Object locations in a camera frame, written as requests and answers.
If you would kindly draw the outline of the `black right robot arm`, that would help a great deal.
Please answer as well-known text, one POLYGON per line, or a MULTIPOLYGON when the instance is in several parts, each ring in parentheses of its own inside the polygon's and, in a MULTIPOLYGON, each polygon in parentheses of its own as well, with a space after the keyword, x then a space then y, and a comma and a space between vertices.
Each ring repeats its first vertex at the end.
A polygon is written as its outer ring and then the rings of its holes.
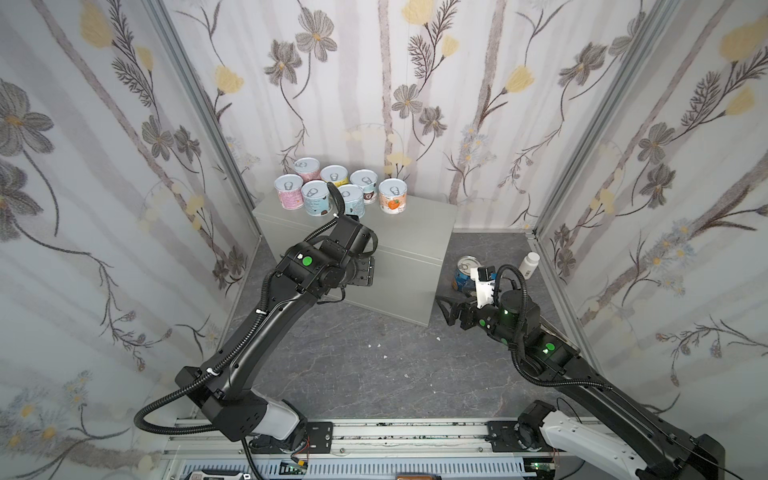
POLYGON ((481 328, 508 349, 523 379, 557 390, 605 428, 595 430, 535 401, 516 420, 521 448, 569 452, 617 479, 724 478, 724 447, 709 435, 694 437, 665 421, 595 370, 578 347, 542 319, 519 269, 482 267, 474 286, 475 294, 464 301, 435 298, 446 323, 481 328))

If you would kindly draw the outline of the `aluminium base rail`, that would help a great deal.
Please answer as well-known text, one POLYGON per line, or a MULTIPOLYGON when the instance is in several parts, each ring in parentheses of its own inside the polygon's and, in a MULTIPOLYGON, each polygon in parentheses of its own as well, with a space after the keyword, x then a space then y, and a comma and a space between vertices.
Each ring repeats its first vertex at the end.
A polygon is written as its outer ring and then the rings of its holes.
POLYGON ((590 417, 334 419, 308 426, 295 454, 259 439, 172 437, 166 479, 575 479, 594 469, 633 479, 647 463, 590 417))

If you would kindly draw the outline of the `yellow can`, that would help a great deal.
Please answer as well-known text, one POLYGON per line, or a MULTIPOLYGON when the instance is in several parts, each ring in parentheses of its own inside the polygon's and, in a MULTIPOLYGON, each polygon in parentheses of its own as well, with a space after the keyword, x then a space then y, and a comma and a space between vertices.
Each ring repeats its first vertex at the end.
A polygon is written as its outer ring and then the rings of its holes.
POLYGON ((321 179, 330 182, 336 187, 349 183, 348 170, 343 165, 328 165, 320 171, 321 179))

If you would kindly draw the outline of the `pink can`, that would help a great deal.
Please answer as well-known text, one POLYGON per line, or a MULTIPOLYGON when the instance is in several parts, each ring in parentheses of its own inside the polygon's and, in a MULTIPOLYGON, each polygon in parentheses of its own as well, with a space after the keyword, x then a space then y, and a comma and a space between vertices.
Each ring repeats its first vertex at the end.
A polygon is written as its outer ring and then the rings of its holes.
POLYGON ((303 157, 293 163, 293 170, 305 183, 321 179, 320 161, 313 157, 303 157))
POLYGON ((283 209, 292 211, 303 207, 303 184, 304 179, 297 174, 284 174, 275 180, 274 187, 283 209))

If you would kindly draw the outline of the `teal can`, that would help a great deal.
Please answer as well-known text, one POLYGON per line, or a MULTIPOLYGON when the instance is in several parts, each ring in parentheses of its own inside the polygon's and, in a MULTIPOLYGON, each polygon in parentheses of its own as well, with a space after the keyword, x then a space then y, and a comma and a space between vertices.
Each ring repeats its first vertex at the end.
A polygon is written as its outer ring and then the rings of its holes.
POLYGON ((327 184, 322 180, 312 180, 301 188, 303 205, 306 212, 312 217, 327 215, 332 207, 327 184))

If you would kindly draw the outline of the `orange can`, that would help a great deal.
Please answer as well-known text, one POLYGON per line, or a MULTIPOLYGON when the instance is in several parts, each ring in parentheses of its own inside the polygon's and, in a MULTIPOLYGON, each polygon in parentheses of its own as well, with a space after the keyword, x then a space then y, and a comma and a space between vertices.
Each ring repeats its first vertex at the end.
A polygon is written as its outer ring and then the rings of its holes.
POLYGON ((397 178, 388 178, 379 184, 379 204, 381 210, 390 215, 403 213, 406 208, 407 184, 397 178))

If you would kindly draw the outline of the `light blue can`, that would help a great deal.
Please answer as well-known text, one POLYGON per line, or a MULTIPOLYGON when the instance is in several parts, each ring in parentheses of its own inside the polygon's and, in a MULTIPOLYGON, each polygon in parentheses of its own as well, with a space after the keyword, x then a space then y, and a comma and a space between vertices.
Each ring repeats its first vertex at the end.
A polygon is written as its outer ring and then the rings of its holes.
POLYGON ((370 169, 359 169, 349 176, 349 181, 361 188, 366 205, 373 204, 378 195, 378 175, 370 169))

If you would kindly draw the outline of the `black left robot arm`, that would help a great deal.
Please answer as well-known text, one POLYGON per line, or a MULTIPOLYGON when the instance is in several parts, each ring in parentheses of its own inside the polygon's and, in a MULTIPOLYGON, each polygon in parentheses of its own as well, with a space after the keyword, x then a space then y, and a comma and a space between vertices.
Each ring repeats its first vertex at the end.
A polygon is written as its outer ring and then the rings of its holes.
POLYGON ((285 451, 299 449, 307 436, 305 418, 285 401, 261 395, 255 378, 265 360, 296 321, 327 294, 373 284, 376 234, 346 211, 343 194, 327 185, 336 209, 327 223, 289 248, 264 278, 257 306, 233 336, 206 362, 183 368, 177 390, 141 408, 136 428, 157 435, 219 432, 232 442, 266 437, 285 451), (204 425, 173 427, 149 421, 149 414, 182 398, 204 415, 204 425))

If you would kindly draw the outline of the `white plastic bottle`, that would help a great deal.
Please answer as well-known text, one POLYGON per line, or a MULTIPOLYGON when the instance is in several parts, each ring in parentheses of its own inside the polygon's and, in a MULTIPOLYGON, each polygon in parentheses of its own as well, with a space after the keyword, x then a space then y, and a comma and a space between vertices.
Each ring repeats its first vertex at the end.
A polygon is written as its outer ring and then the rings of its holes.
POLYGON ((529 280, 533 276, 533 273, 539 266, 540 260, 541 257, 536 252, 529 252, 525 255, 518 267, 518 270, 525 280, 529 280))

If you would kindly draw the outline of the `grey metal cabinet counter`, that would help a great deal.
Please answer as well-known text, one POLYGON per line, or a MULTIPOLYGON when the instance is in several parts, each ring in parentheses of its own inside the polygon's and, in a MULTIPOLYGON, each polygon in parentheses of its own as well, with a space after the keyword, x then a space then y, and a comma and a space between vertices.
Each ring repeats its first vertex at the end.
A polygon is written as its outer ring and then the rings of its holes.
MULTIPOLYGON (((333 218, 313 217, 301 207, 282 208, 272 193, 253 211, 274 258, 333 218)), ((378 236, 370 287, 351 286, 346 301, 379 314, 426 326, 457 216, 448 203, 409 195, 404 212, 391 215, 368 205, 361 223, 378 236)))

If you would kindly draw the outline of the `blue can silver lid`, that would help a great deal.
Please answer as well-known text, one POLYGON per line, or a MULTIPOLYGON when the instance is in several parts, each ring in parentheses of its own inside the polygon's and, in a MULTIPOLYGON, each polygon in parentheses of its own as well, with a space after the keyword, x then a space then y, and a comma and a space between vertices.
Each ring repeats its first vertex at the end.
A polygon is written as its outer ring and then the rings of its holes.
POLYGON ((459 258, 457 261, 452 288, 455 291, 462 293, 469 293, 474 289, 474 280, 471 273, 473 269, 477 269, 481 266, 479 260, 471 255, 465 255, 459 258))

